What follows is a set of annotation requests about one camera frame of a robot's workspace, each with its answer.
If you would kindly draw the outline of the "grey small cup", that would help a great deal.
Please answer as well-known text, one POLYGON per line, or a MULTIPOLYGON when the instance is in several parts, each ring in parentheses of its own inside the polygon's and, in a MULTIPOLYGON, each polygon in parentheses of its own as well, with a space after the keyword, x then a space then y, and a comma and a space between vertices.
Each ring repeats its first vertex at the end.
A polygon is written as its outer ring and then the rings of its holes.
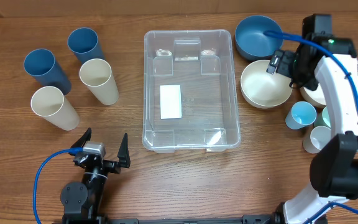
POLYGON ((317 126, 308 131, 303 139, 303 149, 311 154, 319 153, 331 140, 331 129, 325 126, 317 126))

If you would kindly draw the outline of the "light blue small cup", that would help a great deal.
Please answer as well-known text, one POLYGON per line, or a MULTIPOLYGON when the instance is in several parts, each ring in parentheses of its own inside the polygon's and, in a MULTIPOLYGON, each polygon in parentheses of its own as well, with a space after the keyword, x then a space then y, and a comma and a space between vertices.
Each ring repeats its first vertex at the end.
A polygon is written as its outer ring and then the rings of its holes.
POLYGON ((314 106, 306 101, 295 103, 285 118, 290 129, 301 129, 314 123, 317 112, 314 106))

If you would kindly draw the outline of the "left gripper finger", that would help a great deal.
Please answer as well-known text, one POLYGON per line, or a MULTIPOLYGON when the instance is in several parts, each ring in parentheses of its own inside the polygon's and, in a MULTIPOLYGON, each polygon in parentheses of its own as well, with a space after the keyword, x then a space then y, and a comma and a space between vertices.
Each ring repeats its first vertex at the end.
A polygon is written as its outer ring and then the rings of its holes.
POLYGON ((128 147, 128 135, 124 134, 117 158, 119 159, 119 165, 123 168, 130 168, 131 160, 129 155, 129 147, 128 147))
POLYGON ((87 141, 91 139, 91 128, 88 128, 85 133, 80 137, 71 148, 83 147, 87 141))

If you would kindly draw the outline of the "cream tall cup front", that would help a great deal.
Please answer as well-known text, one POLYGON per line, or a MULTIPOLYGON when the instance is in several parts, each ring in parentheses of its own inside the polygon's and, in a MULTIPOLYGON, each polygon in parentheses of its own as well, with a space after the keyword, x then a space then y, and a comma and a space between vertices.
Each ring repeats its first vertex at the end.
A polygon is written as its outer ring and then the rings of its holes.
POLYGON ((32 111, 65 131, 75 129, 80 117, 60 89, 45 86, 38 89, 31 98, 32 111))

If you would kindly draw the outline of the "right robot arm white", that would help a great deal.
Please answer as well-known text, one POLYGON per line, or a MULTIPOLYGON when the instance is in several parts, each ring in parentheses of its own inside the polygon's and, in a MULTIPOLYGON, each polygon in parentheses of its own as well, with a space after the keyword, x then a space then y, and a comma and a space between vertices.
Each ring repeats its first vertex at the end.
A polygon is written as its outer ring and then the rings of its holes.
POLYGON ((281 34, 299 42, 284 57, 278 73, 297 86, 322 88, 331 119, 329 142, 310 164, 310 182, 281 204, 279 223, 325 223, 324 214, 358 198, 358 61, 353 41, 335 37, 329 14, 303 19, 302 35, 281 34))

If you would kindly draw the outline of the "mint green small cup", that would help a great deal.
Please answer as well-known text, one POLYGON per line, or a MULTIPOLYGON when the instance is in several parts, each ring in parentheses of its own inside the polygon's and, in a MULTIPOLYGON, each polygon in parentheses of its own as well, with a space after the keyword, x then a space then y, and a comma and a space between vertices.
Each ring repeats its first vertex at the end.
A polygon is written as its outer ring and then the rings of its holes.
POLYGON ((329 113, 328 113, 328 108, 325 107, 323 108, 323 110, 319 113, 319 115, 317 116, 316 120, 313 123, 314 127, 317 126, 325 126, 327 128, 331 127, 331 122, 330 122, 330 118, 329 118, 329 113))

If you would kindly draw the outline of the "cream bowl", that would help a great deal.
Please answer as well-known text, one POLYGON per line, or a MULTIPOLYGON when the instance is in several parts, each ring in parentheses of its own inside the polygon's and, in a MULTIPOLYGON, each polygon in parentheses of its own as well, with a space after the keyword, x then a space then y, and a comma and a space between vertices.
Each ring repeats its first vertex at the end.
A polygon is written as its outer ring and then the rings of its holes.
POLYGON ((267 73, 268 60, 254 61, 243 70, 241 92, 245 100, 260 109, 283 104, 292 94, 290 79, 277 73, 267 73))
POLYGON ((302 97, 313 106, 318 108, 326 107, 326 100, 320 84, 315 91, 302 87, 300 88, 300 93, 302 97))

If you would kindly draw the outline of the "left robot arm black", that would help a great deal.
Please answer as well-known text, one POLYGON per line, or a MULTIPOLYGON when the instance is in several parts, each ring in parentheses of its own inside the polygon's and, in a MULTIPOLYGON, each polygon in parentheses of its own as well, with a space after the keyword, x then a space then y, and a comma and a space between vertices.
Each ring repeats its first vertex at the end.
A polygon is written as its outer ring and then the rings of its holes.
POLYGON ((73 162, 83 168, 80 182, 70 182, 62 189, 60 200, 64 206, 63 223, 109 223, 106 215, 99 213, 104 186, 108 174, 120 174, 122 168, 131 164, 128 150, 128 135, 124 134, 117 154, 117 161, 106 160, 105 145, 91 140, 91 129, 87 129, 71 147, 73 162))

